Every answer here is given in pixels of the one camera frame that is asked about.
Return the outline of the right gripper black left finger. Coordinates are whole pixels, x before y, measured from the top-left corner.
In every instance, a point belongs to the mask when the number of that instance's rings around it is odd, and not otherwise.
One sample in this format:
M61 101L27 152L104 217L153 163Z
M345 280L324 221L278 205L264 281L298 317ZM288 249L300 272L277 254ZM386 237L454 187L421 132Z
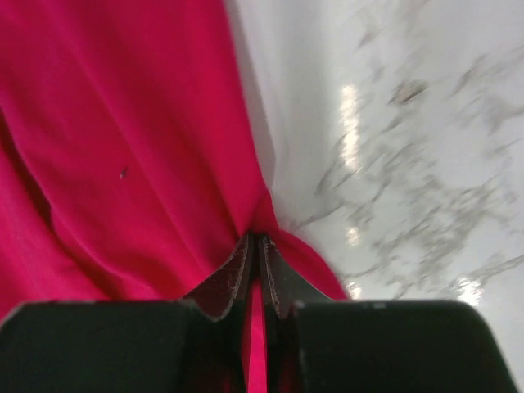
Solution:
M184 344L183 392L244 392L242 340L251 283L252 235L184 297L192 321Z

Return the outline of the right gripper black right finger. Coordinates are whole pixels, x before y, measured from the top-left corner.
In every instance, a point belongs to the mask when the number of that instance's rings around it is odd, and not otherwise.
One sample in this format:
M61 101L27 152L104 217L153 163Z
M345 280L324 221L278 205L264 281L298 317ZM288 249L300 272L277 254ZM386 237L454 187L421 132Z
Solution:
M258 238L258 261L264 303L268 391L301 392L295 307L326 302L328 297L292 268L265 234Z

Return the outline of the red t-shirt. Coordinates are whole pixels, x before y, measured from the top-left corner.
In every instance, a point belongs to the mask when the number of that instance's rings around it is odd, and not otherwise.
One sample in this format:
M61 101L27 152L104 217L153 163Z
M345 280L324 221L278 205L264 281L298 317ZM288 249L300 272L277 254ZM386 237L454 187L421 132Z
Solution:
M1 389L183 392L184 297L252 235L244 392L269 392L258 238L297 305L301 392L341 385L329 267L282 230L221 1L1 4Z

